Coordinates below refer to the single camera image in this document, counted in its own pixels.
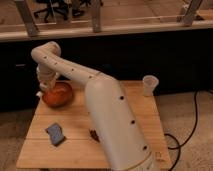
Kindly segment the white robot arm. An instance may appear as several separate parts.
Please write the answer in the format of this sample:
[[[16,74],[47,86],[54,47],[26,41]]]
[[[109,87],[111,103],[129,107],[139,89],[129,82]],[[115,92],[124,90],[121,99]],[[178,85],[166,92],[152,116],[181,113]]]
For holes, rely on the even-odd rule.
[[[63,59],[53,41],[34,48],[31,56],[42,90],[52,87],[57,74],[84,86],[86,107],[112,171],[160,171],[117,79]]]

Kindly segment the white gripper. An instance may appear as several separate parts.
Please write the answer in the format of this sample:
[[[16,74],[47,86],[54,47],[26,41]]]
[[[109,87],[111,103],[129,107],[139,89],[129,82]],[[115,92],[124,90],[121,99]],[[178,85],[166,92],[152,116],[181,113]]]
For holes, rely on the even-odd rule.
[[[59,74],[44,66],[38,66],[36,69],[39,84],[41,82],[55,81],[59,78]]]

